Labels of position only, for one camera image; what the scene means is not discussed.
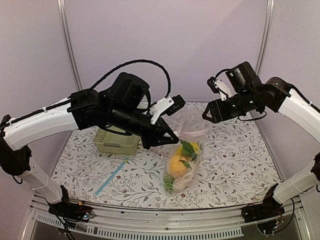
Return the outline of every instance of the yellow fruit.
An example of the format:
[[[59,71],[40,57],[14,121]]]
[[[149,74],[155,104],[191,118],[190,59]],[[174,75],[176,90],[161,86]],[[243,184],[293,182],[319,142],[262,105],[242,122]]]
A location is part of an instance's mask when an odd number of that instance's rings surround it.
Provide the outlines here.
[[[174,178],[181,178],[186,174],[188,168],[183,164],[182,161],[187,161],[184,156],[175,155],[170,160],[168,173]]]
[[[195,154],[199,153],[199,145],[196,142],[190,142],[191,146],[193,147],[193,150],[195,152]],[[183,155],[182,154],[182,148],[183,146],[178,147],[178,149],[176,150],[175,154],[176,155]]]

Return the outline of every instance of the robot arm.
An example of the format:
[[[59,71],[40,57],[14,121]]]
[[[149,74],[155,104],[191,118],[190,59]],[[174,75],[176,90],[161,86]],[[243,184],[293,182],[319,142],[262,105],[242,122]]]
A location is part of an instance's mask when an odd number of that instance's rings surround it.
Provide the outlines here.
[[[138,108],[144,96],[148,108]],[[184,104],[178,95],[151,105],[149,85],[135,75],[122,72],[110,88],[101,92],[86,89],[19,118],[6,115],[0,125],[1,167],[38,191],[48,202],[50,213],[73,221],[88,221],[94,216],[92,209],[69,202],[68,191],[39,167],[28,144],[60,132],[93,126],[110,132],[109,127],[116,126],[128,136],[140,136],[146,149],[175,144],[179,139],[160,116],[172,115]]]
[[[245,116],[256,110],[262,114],[265,107],[291,119],[320,143],[320,111],[309,102],[299,90],[279,77],[272,77],[261,83],[248,62],[233,69],[226,69],[226,75],[237,94],[209,102],[202,117],[212,123]],[[213,92],[220,93],[216,77],[208,80]],[[272,186],[263,203],[244,207],[242,215],[246,222],[258,221],[284,213],[282,204],[320,184],[320,153],[303,170],[290,179]]]

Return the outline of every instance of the blue strip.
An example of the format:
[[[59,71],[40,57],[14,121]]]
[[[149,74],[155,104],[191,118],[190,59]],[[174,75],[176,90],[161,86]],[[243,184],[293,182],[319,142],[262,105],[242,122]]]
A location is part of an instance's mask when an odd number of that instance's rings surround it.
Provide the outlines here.
[[[126,164],[129,159],[126,157],[125,160],[118,166],[118,168],[112,173],[112,175],[102,184],[102,186],[95,192],[95,195],[99,195],[99,193],[105,188],[105,186],[110,183],[111,179],[122,169],[122,167]]]

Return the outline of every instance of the basket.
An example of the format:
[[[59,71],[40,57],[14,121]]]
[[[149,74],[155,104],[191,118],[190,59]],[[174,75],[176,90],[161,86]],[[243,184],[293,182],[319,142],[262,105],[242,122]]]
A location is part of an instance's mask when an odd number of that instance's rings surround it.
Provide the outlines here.
[[[123,130],[114,126],[110,129],[124,133]],[[123,136],[100,128],[93,139],[93,143],[99,152],[124,155],[136,155],[138,142],[139,137],[136,135]]]

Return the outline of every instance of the table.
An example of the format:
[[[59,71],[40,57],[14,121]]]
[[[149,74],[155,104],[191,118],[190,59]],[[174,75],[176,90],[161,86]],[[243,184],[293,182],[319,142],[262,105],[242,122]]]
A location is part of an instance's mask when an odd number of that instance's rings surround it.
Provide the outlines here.
[[[185,108],[203,111],[206,105],[193,102]],[[166,195],[163,187],[165,157],[141,146],[136,156],[100,153],[93,144],[97,130],[74,131],[54,169],[52,179],[67,188],[70,198],[134,208],[219,208],[259,202],[270,186],[280,182],[254,121],[210,123],[197,174],[174,196]],[[126,158],[128,163],[95,195]]]

